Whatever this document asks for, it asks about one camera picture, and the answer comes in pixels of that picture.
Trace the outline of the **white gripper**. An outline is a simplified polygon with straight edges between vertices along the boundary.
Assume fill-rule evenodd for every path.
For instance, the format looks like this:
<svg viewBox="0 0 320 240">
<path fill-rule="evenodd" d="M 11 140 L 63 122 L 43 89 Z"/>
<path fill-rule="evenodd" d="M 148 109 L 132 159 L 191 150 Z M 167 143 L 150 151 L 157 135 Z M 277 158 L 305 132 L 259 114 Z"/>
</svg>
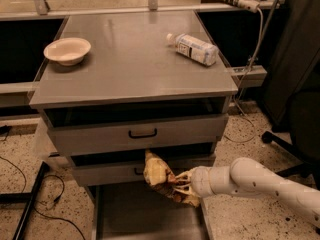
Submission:
<svg viewBox="0 0 320 240">
<path fill-rule="evenodd" d="M 190 182 L 191 187 L 175 186 L 174 190 L 188 196 L 205 198 L 214 194 L 210 183 L 210 167 L 196 167 L 194 171 L 184 171 L 176 176 L 179 182 Z"/>
</svg>

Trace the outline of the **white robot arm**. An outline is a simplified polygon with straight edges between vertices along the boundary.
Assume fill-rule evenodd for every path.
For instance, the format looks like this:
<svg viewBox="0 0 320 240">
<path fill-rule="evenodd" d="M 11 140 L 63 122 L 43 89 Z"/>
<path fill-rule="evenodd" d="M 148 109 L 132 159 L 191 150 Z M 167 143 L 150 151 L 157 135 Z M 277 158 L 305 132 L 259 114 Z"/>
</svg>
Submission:
<svg viewBox="0 0 320 240">
<path fill-rule="evenodd" d="M 320 227 L 320 191 L 285 179 L 251 158 L 237 158 L 230 166 L 199 166 L 179 174 L 174 189 L 206 198 L 271 196 L 286 204 L 315 227 Z"/>
</svg>

